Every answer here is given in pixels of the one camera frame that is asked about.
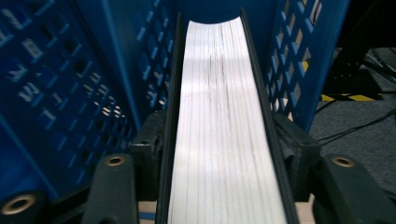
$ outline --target book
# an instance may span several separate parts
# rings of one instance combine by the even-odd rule
[[[190,21],[168,223],[286,223],[241,18]]]

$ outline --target gray carpet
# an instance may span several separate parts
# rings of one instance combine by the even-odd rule
[[[396,54],[389,50],[380,51],[383,60],[396,68]],[[384,101],[335,102],[315,115],[310,135],[315,139],[340,133],[356,126],[369,123],[396,108],[396,85],[378,73],[371,73],[383,93]],[[327,104],[319,102],[318,108]],[[321,154],[345,154],[359,161],[375,178],[377,183],[392,197],[396,196],[396,116],[393,115],[377,124],[360,129],[325,145]]]

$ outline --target book pages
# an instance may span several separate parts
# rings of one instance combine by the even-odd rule
[[[286,223],[240,18],[189,24],[168,223]]]

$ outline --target yellow and black hazard tape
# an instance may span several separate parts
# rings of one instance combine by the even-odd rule
[[[380,93],[364,94],[321,94],[321,101],[380,101],[384,100]]]

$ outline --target blue crate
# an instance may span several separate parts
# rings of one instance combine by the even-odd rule
[[[166,106],[174,34],[163,4],[149,2],[151,21],[133,27],[146,33],[126,38],[111,24],[97,34],[87,18],[115,21],[83,15],[77,2],[0,3],[0,200],[25,189],[56,199],[90,183],[96,163],[125,151],[146,116]],[[118,38],[129,43],[116,46]]]
[[[280,0],[277,5],[264,81],[273,109],[292,115],[306,132],[332,64],[348,3]]]

